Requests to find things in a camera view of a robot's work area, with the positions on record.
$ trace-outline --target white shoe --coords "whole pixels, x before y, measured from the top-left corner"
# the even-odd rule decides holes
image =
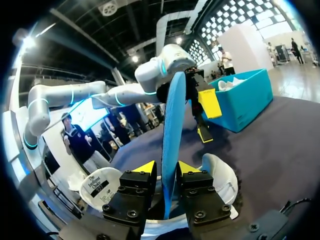
[[[238,194],[238,180],[234,170],[213,154],[206,153],[202,157],[202,166],[213,177],[213,186],[225,204],[232,205]],[[238,212],[231,206],[231,219],[238,216]],[[146,220],[142,240],[155,240],[158,236],[176,229],[187,228],[185,214],[168,220]]]

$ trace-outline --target teal storage box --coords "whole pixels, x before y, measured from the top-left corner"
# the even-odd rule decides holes
[[[228,91],[219,91],[219,81],[233,82],[234,77],[245,81]],[[224,76],[210,84],[215,88],[222,116],[208,119],[203,113],[203,119],[235,133],[249,125],[274,98],[266,69]]]

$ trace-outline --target ceiling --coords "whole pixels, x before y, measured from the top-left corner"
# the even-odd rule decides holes
[[[134,79],[138,65],[156,55],[156,42],[133,53],[130,49],[156,38],[157,22],[162,16],[193,10],[197,2],[65,0],[39,20],[32,31],[35,47],[24,54],[20,92],[28,92],[35,78],[109,80],[112,84],[115,80],[110,69],[115,67],[125,80]],[[105,4],[117,6],[114,14],[102,14]],[[114,8],[105,7],[104,12],[107,10]],[[188,20],[181,18],[167,23],[165,44],[175,43],[181,37],[181,46],[187,49],[195,37],[184,34]],[[138,56],[138,62],[132,61],[132,54]]]

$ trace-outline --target display screen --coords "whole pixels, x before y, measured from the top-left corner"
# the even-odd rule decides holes
[[[94,109],[91,97],[75,103],[69,112],[72,124],[79,125],[83,131],[87,131],[108,114],[106,108]]]

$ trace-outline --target bolt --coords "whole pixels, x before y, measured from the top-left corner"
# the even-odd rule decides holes
[[[268,240],[268,235],[263,233],[258,237],[258,240]]]
[[[125,187],[125,186],[119,186],[119,187],[118,187],[118,191],[122,192],[122,191],[124,191],[124,190],[126,190],[126,187]]]
[[[251,223],[250,225],[249,225],[249,231],[251,232],[251,233],[255,233],[256,231],[258,231],[259,230],[259,224],[258,223]]]
[[[105,204],[105,205],[102,206],[102,211],[104,211],[106,213],[110,212],[111,209],[112,208],[111,208],[111,206],[109,204]]]
[[[197,211],[194,215],[196,219],[203,219],[206,216],[206,212],[204,211]]]
[[[194,195],[194,194],[196,194],[197,192],[198,192],[198,191],[197,191],[196,189],[192,188],[192,189],[190,189],[189,194]]]
[[[222,206],[222,211],[229,212],[230,210],[231,210],[231,207],[229,205],[225,204]]]
[[[135,192],[137,194],[142,194],[144,192],[144,190],[142,188],[138,188],[137,190],[135,190]]]
[[[208,187],[208,191],[209,191],[209,192],[212,192],[212,191],[214,191],[214,190],[215,190],[215,188],[214,188],[213,186]]]
[[[127,215],[129,218],[134,219],[134,218],[138,217],[139,214],[136,212],[136,210],[129,210],[129,211],[126,213],[126,215]]]
[[[104,234],[99,234],[98,236],[96,236],[96,240],[110,240],[110,237]]]

